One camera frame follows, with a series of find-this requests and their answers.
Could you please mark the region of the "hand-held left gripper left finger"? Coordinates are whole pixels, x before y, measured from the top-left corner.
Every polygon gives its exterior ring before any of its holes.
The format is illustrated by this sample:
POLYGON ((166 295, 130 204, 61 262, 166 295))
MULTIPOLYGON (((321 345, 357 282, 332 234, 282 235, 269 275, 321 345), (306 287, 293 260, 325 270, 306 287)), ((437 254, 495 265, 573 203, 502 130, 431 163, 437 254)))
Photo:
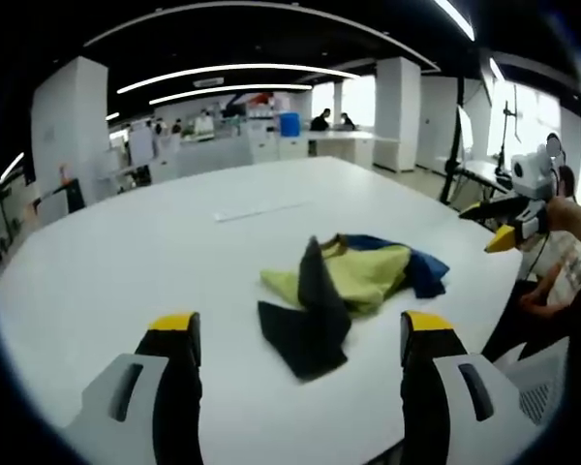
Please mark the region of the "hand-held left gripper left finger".
POLYGON ((64 437, 88 464, 200 464, 199 313, 164 316, 83 391, 64 437))

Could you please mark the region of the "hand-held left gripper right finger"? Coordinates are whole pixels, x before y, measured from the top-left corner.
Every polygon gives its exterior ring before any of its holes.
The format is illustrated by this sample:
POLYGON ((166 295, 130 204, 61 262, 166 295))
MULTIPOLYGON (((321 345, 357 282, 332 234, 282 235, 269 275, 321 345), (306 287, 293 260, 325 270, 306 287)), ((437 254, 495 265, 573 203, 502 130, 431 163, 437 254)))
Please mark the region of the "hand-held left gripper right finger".
POLYGON ((519 390, 453 326, 418 311, 401 316, 404 464, 513 464, 531 441, 519 390))

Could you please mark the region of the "person's right hand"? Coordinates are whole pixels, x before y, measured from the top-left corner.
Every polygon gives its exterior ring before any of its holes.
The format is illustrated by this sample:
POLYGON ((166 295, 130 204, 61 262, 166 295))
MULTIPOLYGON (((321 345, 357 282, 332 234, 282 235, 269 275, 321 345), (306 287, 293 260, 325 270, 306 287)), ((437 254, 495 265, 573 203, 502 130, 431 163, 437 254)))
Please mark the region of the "person's right hand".
POLYGON ((581 206, 566 198, 554 197, 546 206, 548 229, 578 235, 581 230, 581 206))

